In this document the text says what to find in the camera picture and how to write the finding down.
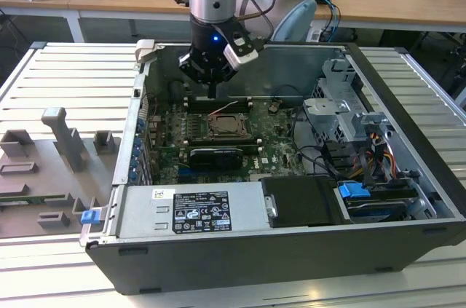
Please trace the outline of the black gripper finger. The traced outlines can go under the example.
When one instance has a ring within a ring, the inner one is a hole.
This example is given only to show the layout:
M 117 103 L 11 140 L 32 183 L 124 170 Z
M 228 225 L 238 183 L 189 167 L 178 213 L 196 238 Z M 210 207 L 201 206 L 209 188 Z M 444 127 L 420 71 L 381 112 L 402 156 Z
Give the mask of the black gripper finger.
M 228 82 L 236 73 L 237 71 L 228 62 L 216 66 L 212 70 L 212 98 L 217 97 L 217 86 Z
M 207 97 L 212 98 L 212 73 L 209 59 L 201 52 L 188 52 L 178 59 L 179 69 L 193 82 L 202 84 L 207 90 Z

